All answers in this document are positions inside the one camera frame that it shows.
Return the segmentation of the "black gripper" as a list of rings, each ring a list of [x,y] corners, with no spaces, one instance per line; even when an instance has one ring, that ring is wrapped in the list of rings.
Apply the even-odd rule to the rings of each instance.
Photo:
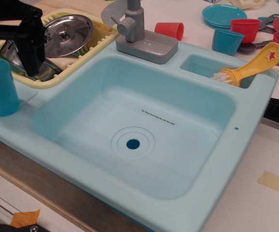
[[[28,75],[36,75],[45,60],[43,12],[19,0],[0,0],[0,40],[15,40]]]

